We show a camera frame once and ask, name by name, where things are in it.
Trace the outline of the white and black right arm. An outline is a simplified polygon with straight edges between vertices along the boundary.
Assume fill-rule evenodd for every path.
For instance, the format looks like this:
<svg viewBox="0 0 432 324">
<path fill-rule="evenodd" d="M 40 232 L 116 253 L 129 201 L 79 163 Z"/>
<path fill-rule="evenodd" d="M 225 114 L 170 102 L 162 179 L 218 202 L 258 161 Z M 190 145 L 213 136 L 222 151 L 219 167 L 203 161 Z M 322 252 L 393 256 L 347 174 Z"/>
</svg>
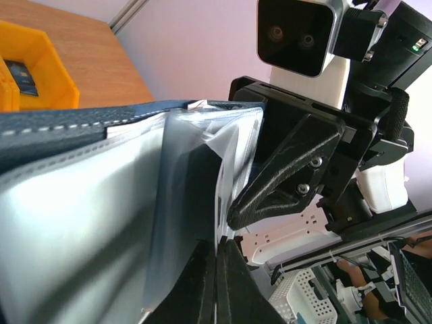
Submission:
<svg viewBox="0 0 432 324">
<path fill-rule="evenodd" d="M 259 1 L 257 54 L 269 82 L 232 82 L 264 104 L 250 182 L 232 203 L 246 262 L 288 253 L 297 268 L 395 240 L 416 210 L 406 89 L 431 65 L 431 21 L 403 1 Z"/>
</svg>

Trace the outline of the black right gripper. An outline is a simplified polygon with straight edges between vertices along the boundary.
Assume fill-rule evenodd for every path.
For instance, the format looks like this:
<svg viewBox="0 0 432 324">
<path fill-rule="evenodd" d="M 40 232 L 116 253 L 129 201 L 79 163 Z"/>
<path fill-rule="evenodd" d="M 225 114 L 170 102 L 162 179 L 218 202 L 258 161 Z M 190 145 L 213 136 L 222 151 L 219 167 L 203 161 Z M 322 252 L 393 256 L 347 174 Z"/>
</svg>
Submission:
<svg viewBox="0 0 432 324">
<path fill-rule="evenodd" d="M 248 76 L 232 81 L 229 100 L 265 106 L 256 173 L 227 214 L 233 230 L 302 212 L 316 194 L 334 205 L 377 133 L 365 118 Z"/>
</svg>

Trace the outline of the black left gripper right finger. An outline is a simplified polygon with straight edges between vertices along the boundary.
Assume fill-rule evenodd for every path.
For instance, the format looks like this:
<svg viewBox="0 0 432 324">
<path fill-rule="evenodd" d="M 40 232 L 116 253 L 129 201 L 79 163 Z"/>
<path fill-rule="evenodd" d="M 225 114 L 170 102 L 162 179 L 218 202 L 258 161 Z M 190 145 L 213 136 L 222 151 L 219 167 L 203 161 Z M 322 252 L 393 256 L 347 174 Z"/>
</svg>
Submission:
<svg viewBox="0 0 432 324">
<path fill-rule="evenodd" d="M 238 245 L 222 237 L 216 260 L 217 323 L 285 323 L 260 293 Z"/>
</svg>

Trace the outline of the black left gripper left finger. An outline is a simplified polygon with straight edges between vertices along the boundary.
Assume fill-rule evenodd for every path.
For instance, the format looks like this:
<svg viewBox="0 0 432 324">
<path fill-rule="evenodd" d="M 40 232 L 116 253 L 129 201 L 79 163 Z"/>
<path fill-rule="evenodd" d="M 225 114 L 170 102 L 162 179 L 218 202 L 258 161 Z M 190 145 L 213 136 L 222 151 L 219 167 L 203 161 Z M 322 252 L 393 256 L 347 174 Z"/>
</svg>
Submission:
<svg viewBox="0 0 432 324">
<path fill-rule="evenodd" d="M 213 323 L 215 268 L 213 243 L 199 241 L 171 292 L 144 322 Z"/>
</svg>

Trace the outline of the blue card holder wallet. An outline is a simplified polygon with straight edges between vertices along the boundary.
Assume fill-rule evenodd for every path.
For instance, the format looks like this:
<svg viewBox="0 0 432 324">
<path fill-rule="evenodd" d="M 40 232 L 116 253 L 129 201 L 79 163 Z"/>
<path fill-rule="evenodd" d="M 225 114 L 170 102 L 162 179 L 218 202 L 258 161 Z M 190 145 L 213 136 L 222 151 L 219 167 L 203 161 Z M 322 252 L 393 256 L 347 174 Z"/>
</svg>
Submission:
<svg viewBox="0 0 432 324">
<path fill-rule="evenodd" d="M 183 234 L 189 154 L 205 144 L 221 158 L 216 251 L 233 234 L 227 212 L 248 183 L 264 108 L 157 101 L 2 115 L 1 322 L 138 323 L 157 308 L 196 248 Z"/>
</svg>

